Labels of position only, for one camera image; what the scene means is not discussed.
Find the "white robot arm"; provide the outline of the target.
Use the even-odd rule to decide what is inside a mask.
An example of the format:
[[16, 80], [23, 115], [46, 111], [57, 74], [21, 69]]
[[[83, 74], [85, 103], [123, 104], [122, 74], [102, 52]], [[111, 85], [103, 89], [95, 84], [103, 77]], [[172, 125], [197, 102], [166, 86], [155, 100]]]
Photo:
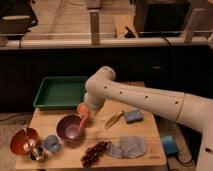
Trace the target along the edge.
[[195, 171], [213, 171], [213, 99], [184, 92], [131, 86], [115, 82], [108, 66], [97, 70], [85, 83], [84, 102], [90, 111], [99, 111], [105, 100], [115, 100], [202, 134]]

